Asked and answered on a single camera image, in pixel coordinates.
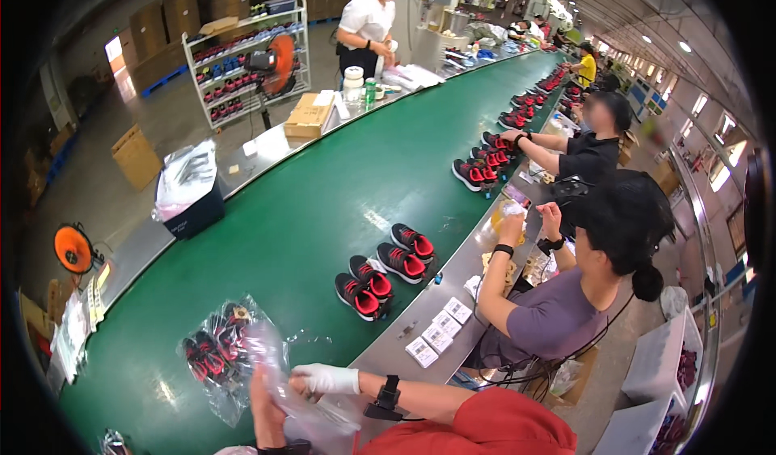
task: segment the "hair bun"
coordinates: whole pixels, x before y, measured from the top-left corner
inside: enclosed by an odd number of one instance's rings
[[[655,301],[660,297],[660,292],[663,291],[663,275],[652,265],[651,261],[636,268],[631,283],[633,284],[633,293],[639,300]]]

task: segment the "standing fan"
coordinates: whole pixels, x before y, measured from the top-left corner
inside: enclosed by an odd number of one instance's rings
[[[269,112],[264,104],[266,96],[283,95],[296,85],[293,76],[294,43],[288,34],[280,34],[269,43],[266,51],[254,51],[245,62],[245,69],[261,75],[256,95],[259,100],[264,126],[269,130]]]
[[[95,263],[102,266],[105,262],[105,256],[94,249],[81,223],[61,224],[53,235],[53,251],[64,269],[76,275],[87,273]]]

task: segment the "white shirt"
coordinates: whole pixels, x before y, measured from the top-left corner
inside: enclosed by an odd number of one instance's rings
[[[383,6],[379,0],[351,0],[342,11],[339,27],[368,41],[383,42],[395,16],[396,3],[393,1]]]

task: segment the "hand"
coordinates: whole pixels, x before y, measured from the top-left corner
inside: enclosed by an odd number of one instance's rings
[[[517,141],[520,137],[527,137],[528,135],[524,131],[517,131],[517,130],[507,130],[502,131],[499,134],[500,139],[509,140],[509,141]]]
[[[391,52],[390,48],[384,45],[382,42],[372,41],[372,43],[369,45],[369,49],[371,49],[376,55],[385,57],[385,59],[393,59],[393,53]]]
[[[264,366],[257,365],[251,377],[250,390],[256,445],[261,449],[283,448],[286,446],[286,437],[283,435],[286,413],[272,401],[264,384],[264,376]]]
[[[523,235],[524,221],[525,215],[522,213],[505,217],[500,223],[499,244],[511,246],[512,248],[518,246],[520,237]]]
[[[542,226],[549,241],[555,242],[562,238],[560,235],[560,208],[554,202],[548,202],[536,206],[536,210],[542,215]]]
[[[315,363],[296,366],[291,373],[301,376],[313,393],[361,394],[358,369]]]

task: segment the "black pants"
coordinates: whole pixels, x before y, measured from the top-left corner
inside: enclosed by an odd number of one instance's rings
[[[359,66],[364,69],[364,80],[375,77],[377,66],[377,54],[368,49],[346,48],[342,43],[337,43],[337,54],[340,57],[340,73],[344,78],[344,71],[350,66]]]

